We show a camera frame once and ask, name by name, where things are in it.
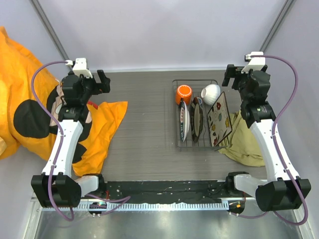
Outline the olive green cloth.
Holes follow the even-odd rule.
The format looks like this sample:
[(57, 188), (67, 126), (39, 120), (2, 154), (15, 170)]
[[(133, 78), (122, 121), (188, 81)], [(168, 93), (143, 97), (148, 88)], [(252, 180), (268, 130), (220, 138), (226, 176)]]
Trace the olive green cloth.
[(230, 114), (233, 131), (229, 134), (228, 140), (221, 144), (218, 152), (226, 155), (228, 158), (246, 166), (263, 167), (265, 162), (259, 148), (259, 145), (241, 116), (241, 111)]

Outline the white ribbed bowl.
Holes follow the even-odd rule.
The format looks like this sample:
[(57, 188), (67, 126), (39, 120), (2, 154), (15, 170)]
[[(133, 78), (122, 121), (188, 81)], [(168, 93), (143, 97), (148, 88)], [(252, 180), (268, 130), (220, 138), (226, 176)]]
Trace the white ribbed bowl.
[(212, 106), (220, 94), (220, 87), (217, 84), (210, 84), (202, 89), (201, 98), (207, 105)]

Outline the green rimmed white plate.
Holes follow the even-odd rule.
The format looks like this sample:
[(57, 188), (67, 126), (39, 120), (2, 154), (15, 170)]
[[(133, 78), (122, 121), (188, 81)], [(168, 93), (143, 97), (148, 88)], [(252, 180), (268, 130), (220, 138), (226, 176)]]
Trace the green rimmed white plate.
[(190, 116), (189, 110), (186, 102), (181, 98), (179, 104), (179, 130), (180, 130), (180, 140), (185, 142), (190, 126)]

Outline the small blue cup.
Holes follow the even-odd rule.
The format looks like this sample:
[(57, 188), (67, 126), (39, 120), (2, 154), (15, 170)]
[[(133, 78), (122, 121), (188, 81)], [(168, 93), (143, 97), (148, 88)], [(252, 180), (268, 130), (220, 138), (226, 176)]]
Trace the small blue cup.
[(194, 104), (199, 104), (200, 106), (203, 105), (203, 100), (202, 100), (202, 98), (200, 98), (200, 97), (194, 97), (193, 100), (192, 100), (192, 102), (193, 102)]

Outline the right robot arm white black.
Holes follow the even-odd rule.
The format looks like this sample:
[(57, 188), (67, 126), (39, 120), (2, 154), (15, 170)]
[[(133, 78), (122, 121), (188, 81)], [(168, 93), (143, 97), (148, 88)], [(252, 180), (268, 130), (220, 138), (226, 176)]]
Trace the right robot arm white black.
[(263, 212), (294, 210), (302, 205), (298, 191), (306, 197), (311, 184), (300, 178), (280, 139), (275, 113), (267, 102), (271, 84), (266, 69), (264, 66), (245, 71), (244, 67), (227, 65), (222, 85), (227, 86), (234, 79), (232, 88), (240, 93), (241, 115), (259, 145), (267, 180), (259, 180), (247, 172), (232, 172), (226, 178), (225, 191), (232, 197), (241, 192), (254, 197)]

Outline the square floral plate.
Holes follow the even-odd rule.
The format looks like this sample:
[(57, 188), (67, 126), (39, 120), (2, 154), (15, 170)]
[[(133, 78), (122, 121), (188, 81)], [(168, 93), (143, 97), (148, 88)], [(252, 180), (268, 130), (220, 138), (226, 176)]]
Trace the square floral plate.
[(232, 124), (225, 92), (222, 92), (207, 114), (212, 146), (217, 146), (231, 132)]

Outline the brown rimmed round plate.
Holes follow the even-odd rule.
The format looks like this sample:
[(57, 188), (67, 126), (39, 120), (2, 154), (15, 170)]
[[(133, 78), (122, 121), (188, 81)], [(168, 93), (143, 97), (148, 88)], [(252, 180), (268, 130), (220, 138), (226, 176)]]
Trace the brown rimmed round plate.
[(197, 143), (203, 130), (203, 109), (199, 104), (190, 104), (190, 126), (192, 141)]

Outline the right aluminium frame post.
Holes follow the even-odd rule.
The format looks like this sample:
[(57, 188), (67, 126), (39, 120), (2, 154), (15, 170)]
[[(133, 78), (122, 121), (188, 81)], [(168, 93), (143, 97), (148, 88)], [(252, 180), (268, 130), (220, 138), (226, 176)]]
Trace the right aluminium frame post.
[(285, 21), (286, 17), (290, 13), (291, 9), (293, 8), (296, 0), (286, 0), (279, 11), (274, 23), (272, 24), (267, 36), (265, 37), (259, 51), (265, 52), (268, 47), (270, 46), (272, 40), (275, 38), (276, 34), (279, 32), (279, 29), (283, 22)]

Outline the orange mug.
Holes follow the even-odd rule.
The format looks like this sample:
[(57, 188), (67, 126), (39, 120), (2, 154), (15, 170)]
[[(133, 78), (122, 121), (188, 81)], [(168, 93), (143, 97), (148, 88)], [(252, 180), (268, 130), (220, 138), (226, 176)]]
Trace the orange mug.
[(175, 94), (175, 102), (179, 105), (180, 100), (183, 99), (183, 101), (189, 105), (192, 97), (192, 88), (189, 85), (180, 85), (178, 86)]

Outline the orange cartoon mouse cloth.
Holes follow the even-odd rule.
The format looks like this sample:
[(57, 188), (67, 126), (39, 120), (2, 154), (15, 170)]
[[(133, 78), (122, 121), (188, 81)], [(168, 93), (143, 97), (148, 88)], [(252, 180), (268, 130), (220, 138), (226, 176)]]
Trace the orange cartoon mouse cloth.
[[(20, 146), (48, 160), (58, 127), (51, 119), (63, 95), (57, 79), (41, 70), (41, 62), (0, 29), (0, 156), (15, 154)], [(77, 176), (100, 173), (112, 137), (121, 124), (127, 102), (86, 105), (89, 113), (73, 157)]]

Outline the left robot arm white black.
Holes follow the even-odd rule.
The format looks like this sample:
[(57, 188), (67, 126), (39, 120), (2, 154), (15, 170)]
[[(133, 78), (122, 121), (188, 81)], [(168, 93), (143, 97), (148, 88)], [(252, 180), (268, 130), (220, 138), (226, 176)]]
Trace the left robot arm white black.
[(106, 183), (101, 174), (90, 173), (77, 180), (71, 178), (73, 157), (83, 132), (92, 95), (110, 92), (110, 79), (98, 70), (100, 82), (94, 77), (76, 76), (69, 72), (62, 79), (62, 106), (58, 113), (58, 134), (51, 156), (40, 175), (34, 175), (31, 186), (44, 208), (76, 208), (81, 198), (91, 194), (100, 199), (106, 193)]

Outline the left aluminium frame post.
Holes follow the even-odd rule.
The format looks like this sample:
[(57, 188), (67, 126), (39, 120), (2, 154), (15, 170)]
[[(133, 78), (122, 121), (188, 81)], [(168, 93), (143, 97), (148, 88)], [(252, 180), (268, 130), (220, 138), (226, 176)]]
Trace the left aluminium frame post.
[(56, 34), (49, 18), (47, 17), (42, 5), (40, 4), (39, 0), (30, 0), (30, 4), (32, 5), (33, 9), (35, 10), (39, 20), (43, 24), (46, 32), (48, 33), (50, 39), (52, 40), (54, 46), (56, 47), (57, 51), (59, 52), (60, 56), (64, 60), (68, 60), (69, 56), (66, 53), (58, 35)]

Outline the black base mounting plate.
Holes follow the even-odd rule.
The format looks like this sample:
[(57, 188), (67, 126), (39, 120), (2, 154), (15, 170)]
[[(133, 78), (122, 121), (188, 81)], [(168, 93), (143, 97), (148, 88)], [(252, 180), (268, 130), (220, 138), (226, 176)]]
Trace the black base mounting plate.
[(222, 198), (251, 198), (247, 193), (232, 191), (224, 180), (108, 181), (103, 192), (91, 194), (110, 200), (129, 196), (132, 204), (200, 204), (221, 202)]

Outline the aluminium frame post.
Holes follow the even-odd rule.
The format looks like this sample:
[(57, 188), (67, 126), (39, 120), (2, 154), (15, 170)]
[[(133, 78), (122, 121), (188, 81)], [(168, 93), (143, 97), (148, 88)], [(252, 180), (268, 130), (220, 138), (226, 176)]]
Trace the aluminium frame post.
[(270, 46), (272, 40), (275, 38), (276, 34), (279, 32), (279, 29), (283, 22), (285, 21), (286, 17), (290, 13), (291, 9), (293, 8), (296, 0), (286, 0), (279, 11), (274, 23), (272, 24), (267, 36), (265, 37), (259, 51), (265, 52), (268, 47)]
[(35, 10), (39, 20), (43, 24), (46, 32), (48, 33), (50, 39), (52, 40), (54, 46), (56, 47), (57, 51), (59, 52), (60, 56), (64, 60), (68, 60), (69, 56), (66, 53), (58, 35), (56, 34), (49, 18), (47, 17), (42, 5), (40, 4), (39, 0), (30, 0), (30, 4), (32, 5), (33, 9)]

